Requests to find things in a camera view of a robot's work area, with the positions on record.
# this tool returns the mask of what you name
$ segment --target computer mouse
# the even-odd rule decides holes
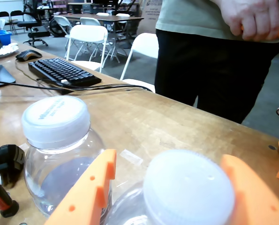
[[[20,62],[38,59],[40,57],[42,57],[42,54],[31,49],[25,50],[16,56],[17,60],[19,60]]]

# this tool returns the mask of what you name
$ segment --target black pants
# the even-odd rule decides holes
[[[242,123],[253,108],[279,43],[224,40],[163,30],[156,93]]]

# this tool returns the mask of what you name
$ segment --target blue bin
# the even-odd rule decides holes
[[[0,30],[0,41],[3,45],[8,45],[11,43],[10,36],[12,35],[11,32],[7,32],[5,30]]]

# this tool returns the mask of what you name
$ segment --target man's hand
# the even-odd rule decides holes
[[[211,0],[231,32],[244,40],[273,40],[279,34],[278,0]]]

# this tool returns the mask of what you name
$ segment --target cardboard box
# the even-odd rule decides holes
[[[162,0],[146,0],[142,16],[144,19],[140,21],[137,35],[142,33],[156,33],[156,22],[158,20],[160,10],[162,6]]]

